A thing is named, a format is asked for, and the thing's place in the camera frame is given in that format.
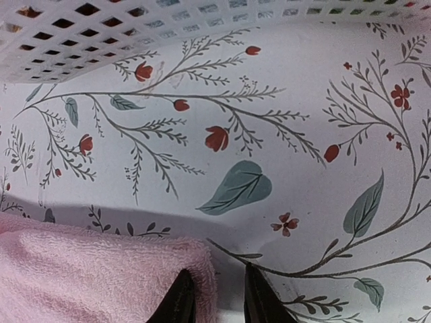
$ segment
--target red flower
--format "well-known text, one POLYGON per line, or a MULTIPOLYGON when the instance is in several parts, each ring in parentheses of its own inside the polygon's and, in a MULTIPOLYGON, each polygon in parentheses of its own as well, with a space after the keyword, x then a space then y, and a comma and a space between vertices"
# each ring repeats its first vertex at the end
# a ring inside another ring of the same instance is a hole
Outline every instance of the red flower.
POLYGON ((271 227, 273 228, 274 231, 278 231, 281 228, 283 228, 282 234, 285 237, 290 237, 290 230, 296 229, 298 227, 298 219, 291 219, 290 221, 288 221, 290 217, 290 213, 287 212, 286 214, 280 215, 278 218, 281 221, 281 224, 279 223, 272 223, 271 227))
POLYGON ((332 162, 335 158, 337 158, 339 154, 339 145, 331 145, 326 149, 326 153, 323 156, 328 163, 332 162))
POLYGON ((256 46, 249 46, 249 47, 247 47, 247 49, 245 50, 245 53, 246 53, 247 55, 255 56, 255 55, 257 55, 260 51, 261 51, 261 49, 260 49, 259 47, 256 47, 256 46))
POLYGON ((392 135, 392 133, 388 133, 388 134, 386 135, 386 138, 387 138, 389 141, 392 141, 392 139, 394 139, 394 138, 395 138, 395 136, 394 136, 394 135, 392 135))
POLYGON ((395 89, 391 92, 391 97, 394 99, 393 103, 396 107, 404 107, 405 110, 410 110, 410 105, 407 101, 407 99, 410 98, 409 89, 406 87, 401 89, 401 86, 397 84, 395 89))
POLYGON ((215 152, 219 151, 220 148, 222 148, 222 150, 227 148, 229 144, 229 132, 226 129, 214 126, 207 128, 206 131, 212 133, 205 140, 205 144, 208 148, 215 152))
POLYGON ((86 151, 91 151, 93 149, 93 137, 90 137, 89 134, 85 134, 82 136, 79 141, 79 150, 81 154, 86 155, 86 151))
POLYGON ((182 111, 186 111, 190 108, 190 106, 186 103, 187 100, 183 100, 183 99, 179 99, 177 101, 174 102, 174 108, 175 110, 182 112, 182 111))
POLYGON ((343 64, 343 66, 345 67, 345 69, 347 69, 348 71, 353 67, 353 66, 351 66, 350 64, 349 64, 349 62, 345 62, 344 64, 343 64))
POLYGON ((147 62, 143 62, 142 64, 139 64, 135 71, 136 79, 139 82, 145 82, 146 79, 149 79, 151 77, 151 73, 153 71, 153 67, 151 66, 145 66, 147 62))

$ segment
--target pink towel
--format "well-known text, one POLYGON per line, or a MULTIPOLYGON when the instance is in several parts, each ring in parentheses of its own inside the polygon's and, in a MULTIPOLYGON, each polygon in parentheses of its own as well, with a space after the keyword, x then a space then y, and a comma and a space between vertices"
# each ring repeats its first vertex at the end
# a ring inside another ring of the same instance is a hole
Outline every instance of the pink towel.
POLYGON ((197 323, 216 322, 209 249, 0 213, 0 322, 146 322, 177 274, 196 286, 197 323))

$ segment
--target pink fabric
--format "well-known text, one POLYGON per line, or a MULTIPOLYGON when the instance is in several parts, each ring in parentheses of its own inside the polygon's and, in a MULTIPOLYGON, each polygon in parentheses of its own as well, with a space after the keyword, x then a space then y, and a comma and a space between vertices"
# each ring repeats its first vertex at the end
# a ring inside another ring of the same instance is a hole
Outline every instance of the pink fabric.
POLYGON ((216 322, 209 249, 0 213, 0 322, 145 322, 177 274, 196 284, 197 322, 216 322))

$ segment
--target perforated basket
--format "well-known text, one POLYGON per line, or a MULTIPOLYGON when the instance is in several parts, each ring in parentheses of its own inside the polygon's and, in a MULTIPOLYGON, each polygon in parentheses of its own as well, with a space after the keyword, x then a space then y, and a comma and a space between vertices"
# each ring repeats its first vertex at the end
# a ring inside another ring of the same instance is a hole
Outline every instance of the perforated basket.
POLYGON ((425 0, 4 0, 0 78, 58 83, 181 38, 286 22, 422 22, 425 0))

